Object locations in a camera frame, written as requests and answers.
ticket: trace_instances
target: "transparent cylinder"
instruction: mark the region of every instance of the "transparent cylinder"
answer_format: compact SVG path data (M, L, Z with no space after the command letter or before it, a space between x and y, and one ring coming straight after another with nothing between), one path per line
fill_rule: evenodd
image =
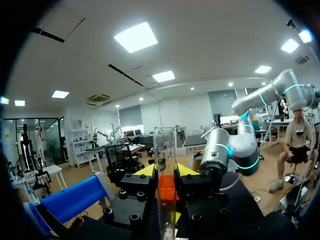
M176 188L174 171L177 167L177 129L155 127L154 162L158 170L157 207L161 240L175 239Z

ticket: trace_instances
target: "stool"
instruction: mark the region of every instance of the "stool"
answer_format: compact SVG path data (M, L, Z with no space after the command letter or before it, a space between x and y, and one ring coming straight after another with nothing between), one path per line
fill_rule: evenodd
M297 169L297 164L296 163L292 163L290 165L290 167L292 167L292 165L294 164L294 169L293 172L290 172L288 174L286 174L284 176L284 181L288 184L296 184L300 181L300 175L296 173L296 169Z

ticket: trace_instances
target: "shelf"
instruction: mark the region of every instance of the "shelf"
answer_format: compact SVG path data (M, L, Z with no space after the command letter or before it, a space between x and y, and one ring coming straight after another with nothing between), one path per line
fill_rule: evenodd
M71 144L83 144L83 143L88 143L90 142L91 140L83 140L83 141L74 141L72 142Z

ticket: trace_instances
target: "recessed ceiling light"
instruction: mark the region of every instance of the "recessed ceiling light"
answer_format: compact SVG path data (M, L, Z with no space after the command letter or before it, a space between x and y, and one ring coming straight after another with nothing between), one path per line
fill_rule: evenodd
M68 96L70 92L68 91L58 91L55 90L54 93L52 94L52 98L55 99L64 99L66 96Z
M158 44L158 41L147 22L135 25L113 37L130 54Z
M267 72L269 72L271 69L270 66L260 66L257 68L257 70L255 70L254 72L256 74L266 74Z
M175 75L172 71L165 71L165 72L161 72L155 75L152 75L152 77L158 82L165 82L165 81L169 81L169 80L173 80L175 79Z
M294 40L289 39L282 47L281 50L292 53L294 50L296 50L299 47L299 44L296 43Z
M17 107L24 107L26 105L26 101L14 100L14 105L16 105Z
M308 30L304 30L299 33L299 37L301 38L302 42L309 43L312 40L311 33Z
M9 102L10 102L10 100L9 100L8 98L5 98L5 97L3 97L3 96L1 97L1 103L2 103L2 104L8 105Z

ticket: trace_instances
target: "cyan led ring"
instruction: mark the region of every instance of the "cyan led ring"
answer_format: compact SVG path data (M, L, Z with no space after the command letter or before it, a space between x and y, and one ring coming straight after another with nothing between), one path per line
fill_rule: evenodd
M263 102L263 104L264 104L264 105L267 105L266 102L265 102L265 100L264 100L263 97L261 96L261 92L259 93L259 95L260 95L260 98L261 98L261 101Z
M258 155L258 158L256 159L255 163L252 164L251 166L239 166L238 164L237 166L240 169L250 169L250 168L253 168L259 162L259 160L260 160L260 156Z
M283 94L285 94L287 91L289 91L290 89L294 88L294 87L297 87L297 86L301 86L300 84L294 84L290 87L288 87L286 90L284 90Z
M224 147L228 151L229 156L231 156L230 150L226 145L223 145L221 143L215 143L214 145L217 145L217 146L220 146L220 147Z
M249 110L247 110L243 115L239 116L240 119L242 119L243 117L245 117L248 114Z
M253 131L255 130L253 126L247 125L247 124L246 124L246 125L243 125L242 127L250 127L250 128L252 128Z

